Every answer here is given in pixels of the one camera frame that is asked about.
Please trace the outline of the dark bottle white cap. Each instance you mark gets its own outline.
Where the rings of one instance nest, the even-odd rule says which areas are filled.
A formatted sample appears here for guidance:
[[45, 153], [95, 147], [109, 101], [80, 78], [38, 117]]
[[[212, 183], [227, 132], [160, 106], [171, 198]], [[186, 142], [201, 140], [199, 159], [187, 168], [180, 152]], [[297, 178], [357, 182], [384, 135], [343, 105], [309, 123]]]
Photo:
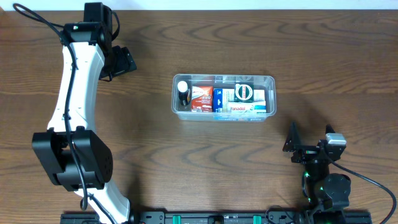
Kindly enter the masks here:
[[178, 98], [182, 106], [187, 106], [190, 103], [190, 89], [186, 81], [179, 81], [177, 83]]

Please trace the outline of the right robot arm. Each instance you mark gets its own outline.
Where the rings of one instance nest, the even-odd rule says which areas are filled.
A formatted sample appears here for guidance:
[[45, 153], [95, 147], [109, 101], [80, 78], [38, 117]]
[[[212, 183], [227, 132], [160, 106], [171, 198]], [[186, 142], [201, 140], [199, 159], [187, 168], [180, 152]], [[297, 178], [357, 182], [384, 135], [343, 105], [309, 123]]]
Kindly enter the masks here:
[[343, 222], [343, 209], [349, 206], [351, 179], [344, 174], [331, 173], [329, 165], [340, 159], [346, 148], [346, 139], [326, 125], [325, 139], [315, 146], [304, 145], [295, 123], [282, 148], [291, 152], [291, 162], [302, 164], [302, 191], [308, 207], [294, 216], [295, 223]]

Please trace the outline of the blue fever patch box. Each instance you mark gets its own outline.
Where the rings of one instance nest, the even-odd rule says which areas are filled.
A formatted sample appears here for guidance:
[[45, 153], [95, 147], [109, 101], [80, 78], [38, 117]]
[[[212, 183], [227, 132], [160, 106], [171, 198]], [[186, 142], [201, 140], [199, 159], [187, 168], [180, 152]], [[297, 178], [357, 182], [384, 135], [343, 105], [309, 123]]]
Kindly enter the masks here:
[[[264, 90], [254, 90], [254, 101], [266, 101]], [[228, 113], [226, 111], [229, 102], [234, 100], [234, 89], [216, 88], [213, 92], [213, 111], [216, 113], [214, 119], [222, 121], [261, 121], [267, 113]]]

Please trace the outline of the red medicine box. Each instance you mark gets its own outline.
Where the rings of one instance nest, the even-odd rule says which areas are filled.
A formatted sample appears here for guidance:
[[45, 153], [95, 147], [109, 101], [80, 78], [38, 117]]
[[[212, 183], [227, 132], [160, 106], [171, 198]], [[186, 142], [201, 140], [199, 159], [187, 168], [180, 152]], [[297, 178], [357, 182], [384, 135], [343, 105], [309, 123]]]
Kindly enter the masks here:
[[194, 112], [213, 111], [212, 86], [192, 86], [191, 110]]

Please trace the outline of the clear plastic container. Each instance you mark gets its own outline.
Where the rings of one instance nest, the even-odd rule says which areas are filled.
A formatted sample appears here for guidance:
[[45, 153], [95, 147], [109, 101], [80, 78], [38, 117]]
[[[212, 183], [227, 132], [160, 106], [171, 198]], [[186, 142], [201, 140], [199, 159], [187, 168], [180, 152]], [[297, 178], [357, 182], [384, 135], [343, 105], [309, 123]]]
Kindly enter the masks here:
[[[187, 106], [182, 106], [178, 98], [177, 83], [179, 81], [186, 81], [190, 89], [190, 103]], [[214, 92], [216, 88], [234, 89], [237, 83], [252, 84], [254, 90], [265, 91], [267, 114], [264, 120], [276, 113], [275, 80], [271, 76], [264, 75], [177, 74], [173, 79], [171, 109], [182, 120], [221, 121], [214, 119], [216, 115], [214, 111], [194, 112], [191, 110], [192, 86], [212, 86]]]

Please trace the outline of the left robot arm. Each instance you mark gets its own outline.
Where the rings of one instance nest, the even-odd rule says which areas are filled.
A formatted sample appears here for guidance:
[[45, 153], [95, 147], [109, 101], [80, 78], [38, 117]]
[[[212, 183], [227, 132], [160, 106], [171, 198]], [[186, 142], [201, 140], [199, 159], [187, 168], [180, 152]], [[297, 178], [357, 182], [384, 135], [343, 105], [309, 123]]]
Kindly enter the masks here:
[[93, 207], [101, 223], [128, 223], [130, 201], [116, 186], [113, 156], [97, 136], [98, 82], [119, 59], [128, 70], [126, 48], [111, 45], [109, 22], [65, 24], [62, 30], [63, 76], [47, 131], [34, 133], [32, 148], [53, 185], [74, 192]]

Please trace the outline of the white Panadol box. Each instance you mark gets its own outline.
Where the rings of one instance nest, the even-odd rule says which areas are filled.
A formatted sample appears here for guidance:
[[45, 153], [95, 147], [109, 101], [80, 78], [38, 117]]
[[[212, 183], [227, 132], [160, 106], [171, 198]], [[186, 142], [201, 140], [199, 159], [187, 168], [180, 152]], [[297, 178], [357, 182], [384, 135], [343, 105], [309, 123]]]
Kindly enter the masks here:
[[228, 113], [267, 113], [266, 102], [229, 102], [226, 107]]

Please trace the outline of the black mounting rail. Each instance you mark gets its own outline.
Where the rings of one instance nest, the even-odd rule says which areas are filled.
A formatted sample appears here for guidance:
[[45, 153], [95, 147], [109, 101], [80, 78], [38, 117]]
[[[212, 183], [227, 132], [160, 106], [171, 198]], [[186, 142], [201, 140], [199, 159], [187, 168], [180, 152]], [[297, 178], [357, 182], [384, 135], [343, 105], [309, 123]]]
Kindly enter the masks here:
[[136, 213], [125, 222], [136, 224], [371, 224], [372, 220], [369, 212], [318, 212], [310, 216], [303, 212], [269, 210], [264, 213], [171, 213], [152, 211]]

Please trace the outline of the green round-logo box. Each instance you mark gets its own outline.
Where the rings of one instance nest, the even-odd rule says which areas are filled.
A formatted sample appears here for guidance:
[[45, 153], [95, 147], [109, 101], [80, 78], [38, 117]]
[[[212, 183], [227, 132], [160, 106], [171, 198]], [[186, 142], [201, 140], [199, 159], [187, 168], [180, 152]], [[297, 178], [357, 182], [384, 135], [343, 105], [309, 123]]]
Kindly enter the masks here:
[[253, 102], [254, 101], [254, 86], [252, 84], [235, 84], [234, 100], [237, 102]]

